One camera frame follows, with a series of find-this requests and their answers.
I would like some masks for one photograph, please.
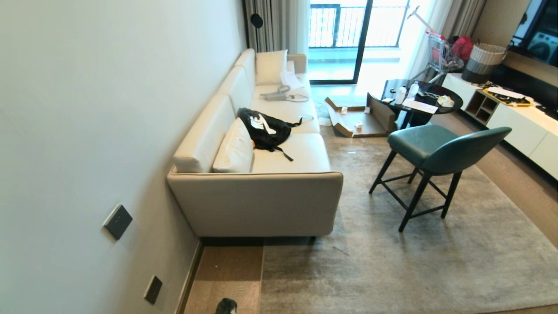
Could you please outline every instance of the white pillow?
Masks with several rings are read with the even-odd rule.
[[[252,139],[240,118],[234,120],[213,162],[213,172],[249,173],[254,158]]]
[[[256,54],[256,85],[281,84],[281,73],[287,70],[287,50]]]
[[[295,62],[294,61],[287,61],[287,72],[295,72]]]

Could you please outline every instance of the round table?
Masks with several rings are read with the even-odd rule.
[[[391,98],[391,99],[393,99],[392,101],[389,101],[389,102],[381,101],[381,103],[383,103],[386,106],[388,106],[389,108],[391,108],[395,113],[399,113],[399,111],[401,111],[401,110],[406,111],[408,113],[408,114],[405,115],[405,118],[403,119],[403,123],[401,124],[401,129],[404,129],[404,128],[407,127],[409,121],[411,120],[411,117],[414,114],[432,116],[430,113],[420,111],[420,110],[417,110],[417,109],[413,109],[413,108],[409,108],[409,107],[405,107],[405,106],[403,106],[403,104],[394,104],[395,97],[397,95],[397,91],[399,90],[399,88],[402,87],[402,86],[405,86],[405,88],[407,89],[407,94],[408,94],[409,88],[411,87],[413,82],[417,82],[419,84],[418,85],[418,93],[415,96],[415,100],[418,101],[418,102],[422,102],[422,103],[426,103],[426,104],[430,104],[432,106],[438,107],[438,110],[436,110],[436,112],[434,113],[435,115],[441,115],[441,114],[444,114],[444,113],[454,112],[454,111],[458,110],[459,108],[461,108],[461,106],[463,106],[463,99],[461,99],[461,97],[459,97],[459,95],[457,95],[456,93],[450,91],[449,89],[447,89],[445,87],[430,84],[430,83],[427,83],[427,82],[419,82],[419,81],[407,80],[407,79],[390,79],[390,80],[387,80],[386,85],[384,85],[384,89],[383,89],[382,93],[368,92],[368,95],[376,98],[379,101],[381,101],[383,99],[386,99],[386,98]],[[451,99],[454,101],[454,105],[452,107],[441,107],[438,104],[438,102],[437,102],[438,96],[444,96],[444,95],[451,97]]]

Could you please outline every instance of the chair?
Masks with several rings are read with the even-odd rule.
[[[368,193],[372,194],[376,186],[381,184],[406,209],[407,212],[399,226],[399,232],[403,232],[409,219],[426,213],[442,210],[441,217],[443,219],[448,213],[451,199],[459,183],[459,178],[461,178],[462,171],[477,163],[511,131],[512,129],[509,127],[498,127],[461,137],[437,125],[424,125],[395,131],[387,138],[387,142],[392,150]],[[397,154],[407,159],[415,166],[415,169],[411,174],[382,180],[384,173]],[[386,183],[407,177],[409,177],[407,182],[411,183],[417,173],[422,176],[422,179],[418,184],[411,203],[407,206]],[[453,178],[446,195],[430,181],[430,178],[436,175],[447,174],[453,174]],[[413,214],[427,184],[432,185],[446,201],[441,206]]]

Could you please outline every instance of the wooden floor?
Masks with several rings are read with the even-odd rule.
[[[312,87],[330,91],[332,87]],[[435,116],[431,122],[458,135],[478,131],[478,125],[453,113]],[[477,166],[483,171],[558,247],[558,186],[556,180],[534,166],[520,153],[499,145]],[[204,248],[185,314],[213,314],[217,303],[232,298],[237,313],[258,313],[263,247]],[[558,305],[499,312],[500,314],[557,314]]]

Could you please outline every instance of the white sofa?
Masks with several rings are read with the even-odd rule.
[[[306,56],[289,55],[304,87],[290,94],[310,95]],[[322,236],[331,233],[343,175],[331,171],[316,109],[302,103],[267,102],[261,93],[276,85],[255,85],[255,53],[246,50],[217,94],[176,150],[167,180],[194,232],[200,237]],[[280,145],[282,153],[254,150],[249,173],[213,173],[221,141],[247,107],[288,122],[305,119]]]

